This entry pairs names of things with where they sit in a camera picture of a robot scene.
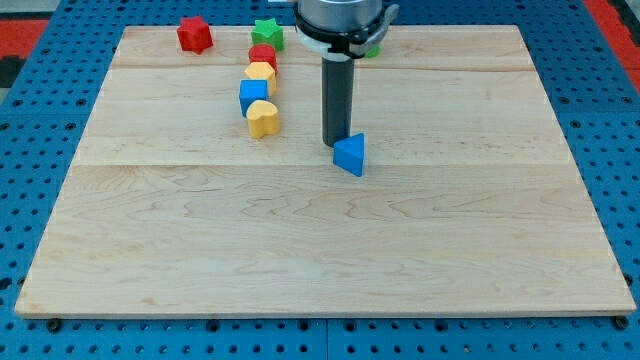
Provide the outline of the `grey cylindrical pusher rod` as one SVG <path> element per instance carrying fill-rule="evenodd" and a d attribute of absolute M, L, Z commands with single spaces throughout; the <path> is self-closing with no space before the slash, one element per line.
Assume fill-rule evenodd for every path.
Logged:
<path fill-rule="evenodd" d="M 354 61 L 322 59 L 322 140 L 333 147 L 350 136 Z"/>

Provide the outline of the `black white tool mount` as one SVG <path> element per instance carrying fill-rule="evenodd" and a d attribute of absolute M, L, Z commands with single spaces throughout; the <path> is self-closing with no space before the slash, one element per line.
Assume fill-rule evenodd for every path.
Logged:
<path fill-rule="evenodd" d="M 331 61 L 363 58 L 382 42 L 399 9 L 382 3 L 296 3 L 293 8 L 300 42 Z"/>

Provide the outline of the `green block behind arm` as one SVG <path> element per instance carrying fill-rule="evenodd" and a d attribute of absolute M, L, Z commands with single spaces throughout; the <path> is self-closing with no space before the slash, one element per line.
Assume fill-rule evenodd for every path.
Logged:
<path fill-rule="evenodd" d="M 375 46 L 373 49 L 369 50 L 366 54 L 365 57 L 366 58 L 375 58 L 377 57 L 381 52 L 381 46 L 377 45 Z"/>

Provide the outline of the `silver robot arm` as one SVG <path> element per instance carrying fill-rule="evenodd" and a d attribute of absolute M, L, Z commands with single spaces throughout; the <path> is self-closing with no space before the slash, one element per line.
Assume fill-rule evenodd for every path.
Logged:
<path fill-rule="evenodd" d="M 321 130 L 332 147 L 351 132 L 355 62 L 376 48 L 399 6 L 381 0 L 298 0 L 299 41 L 321 57 Z"/>

